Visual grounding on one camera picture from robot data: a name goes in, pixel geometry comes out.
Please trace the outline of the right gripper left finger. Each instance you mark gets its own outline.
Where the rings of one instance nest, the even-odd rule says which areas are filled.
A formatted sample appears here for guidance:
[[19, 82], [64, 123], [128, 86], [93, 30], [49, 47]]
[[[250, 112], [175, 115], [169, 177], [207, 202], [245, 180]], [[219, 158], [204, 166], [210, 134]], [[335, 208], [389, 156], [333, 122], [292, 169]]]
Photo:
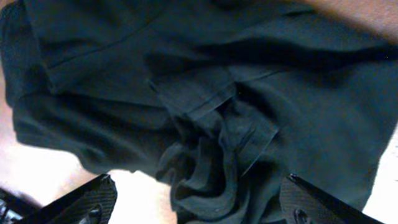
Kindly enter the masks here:
[[101, 174], [15, 224], [108, 224], [118, 198], [109, 174]]

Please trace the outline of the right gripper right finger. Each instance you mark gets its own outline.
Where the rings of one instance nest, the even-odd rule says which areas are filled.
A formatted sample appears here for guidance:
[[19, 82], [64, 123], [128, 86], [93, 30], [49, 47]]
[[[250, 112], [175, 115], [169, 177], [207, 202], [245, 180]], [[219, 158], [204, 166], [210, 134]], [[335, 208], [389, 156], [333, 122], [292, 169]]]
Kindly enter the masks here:
[[383, 224], [295, 174], [283, 179], [279, 201], [288, 224]]

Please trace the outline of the black t-shirt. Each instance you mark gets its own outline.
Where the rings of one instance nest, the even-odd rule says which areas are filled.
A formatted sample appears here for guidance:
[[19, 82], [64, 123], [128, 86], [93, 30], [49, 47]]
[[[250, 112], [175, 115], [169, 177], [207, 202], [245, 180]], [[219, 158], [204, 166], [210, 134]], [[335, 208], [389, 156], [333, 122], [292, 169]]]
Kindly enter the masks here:
[[361, 210], [397, 123], [397, 46], [283, 1], [14, 1], [20, 143], [171, 188], [179, 223], [283, 223], [299, 177]]

